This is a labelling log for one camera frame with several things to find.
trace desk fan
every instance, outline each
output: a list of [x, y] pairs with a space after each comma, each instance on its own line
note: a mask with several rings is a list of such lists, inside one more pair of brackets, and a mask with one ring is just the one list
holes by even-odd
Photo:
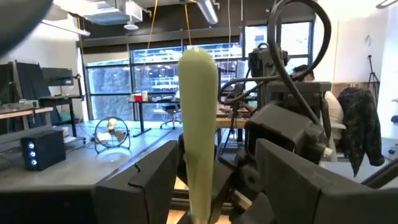
[[130, 134], [126, 123], [117, 117], [107, 117], [98, 122], [94, 131], [95, 151], [99, 154], [111, 148], [123, 148], [130, 150]]

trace white shirt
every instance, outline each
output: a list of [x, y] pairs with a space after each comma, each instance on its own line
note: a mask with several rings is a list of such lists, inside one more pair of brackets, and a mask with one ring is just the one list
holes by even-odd
[[[336, 99], [336, 97], [331, 93], [331, 91], [327, 91], [325, 93], [325, 100], [328, 102], [329, 106], [329, 117], [331, 124], [341, 124], [344, 118], [344, 112], [341, 108], [340, 103]], [[341, 139], [341, 130], [332, 128], [332, 135], [334, 139]]]

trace tripod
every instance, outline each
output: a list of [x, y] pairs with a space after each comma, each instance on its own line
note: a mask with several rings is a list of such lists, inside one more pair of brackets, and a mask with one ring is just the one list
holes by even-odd
[[370, 88], [371, 83], [373, 83], [373, 92], [374, 92], [374, 97], [376, 98], [376, 106], [379, 101], [379, 91], [378, 88], [380, 88], [380, 81], [377, 78], [376, 74], [373, 72], [373, 66], [372, 66], [372, 55], [368, 55], [369, 59], [369, 64], [371, 66], [371, 73], [369, 74], [369, 80], [368, 80], [368, 89]]

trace pale green foam cylinder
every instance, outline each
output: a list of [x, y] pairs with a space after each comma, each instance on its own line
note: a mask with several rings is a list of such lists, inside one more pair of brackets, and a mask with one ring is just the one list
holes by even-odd
[[202, 49], [184, 51], [178, 65], [190, 211], [194, 218], [206, 223], [213, 179], [217, 66]]

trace patterned jacket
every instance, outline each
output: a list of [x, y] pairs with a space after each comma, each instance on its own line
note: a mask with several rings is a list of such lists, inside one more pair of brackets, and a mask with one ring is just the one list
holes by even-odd
[[372, 166], [381, 166], [384, 157], [381, 154], [380, 122], [371, 92], [350, 87], [344, 89], [337, 100], [344, 112], [343, 124], [347, 127], [341, 132], [342, 148], [354, 170], [354, 177], [365, 153]]

